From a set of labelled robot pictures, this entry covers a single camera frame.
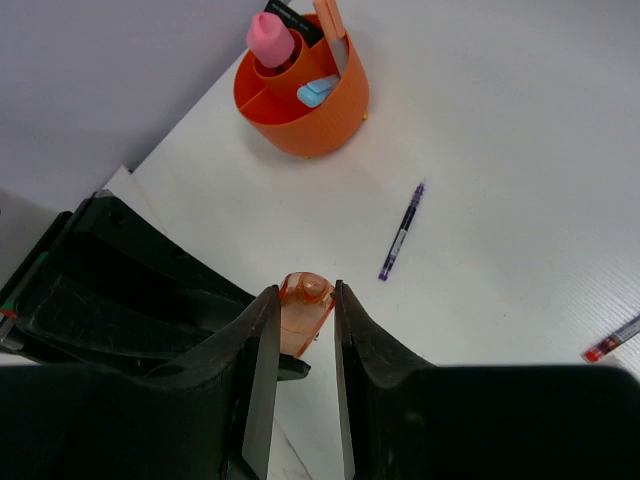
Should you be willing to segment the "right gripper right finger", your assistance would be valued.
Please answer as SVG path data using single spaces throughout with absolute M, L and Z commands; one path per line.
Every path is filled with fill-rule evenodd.
M 635 479 L 639 384 L 609 366 L 437 367 L 335 288 L 348 479 Z

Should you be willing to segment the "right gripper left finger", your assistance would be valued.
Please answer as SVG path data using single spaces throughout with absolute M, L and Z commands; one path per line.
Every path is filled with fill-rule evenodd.
M 144 377 L 91 364 L 3 367 L 2 477 L 265 478 L 280 316 L 270 286 Z

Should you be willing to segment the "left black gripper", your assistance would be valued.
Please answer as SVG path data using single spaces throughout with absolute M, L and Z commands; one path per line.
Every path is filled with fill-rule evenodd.
M 309 366 L 275 347 L 268 312 L 113 196 L 60 214 L 1 292 L 24 366 L 6 383 L 78 383 L 119 373 L 199 383 L 236 363 L 276 380 Z

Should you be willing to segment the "light blue highlighter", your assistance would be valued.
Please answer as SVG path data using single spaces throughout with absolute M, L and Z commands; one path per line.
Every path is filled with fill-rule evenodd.
M 316 108 L 329 97 L 339 81 L 339 75 L 331 75 L 310 81 L 298 88 L 296 96 L 306 107 Z

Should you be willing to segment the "black green-capped highlighter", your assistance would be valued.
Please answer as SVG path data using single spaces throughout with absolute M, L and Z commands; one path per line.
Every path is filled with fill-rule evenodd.
M 287 28 L 297 31 L 308 47 L 313 47 L 324 38 L 324 33 L 320 27 L 297 13 L 283 1 L 268 0 L 264 11 L 275 14 Z

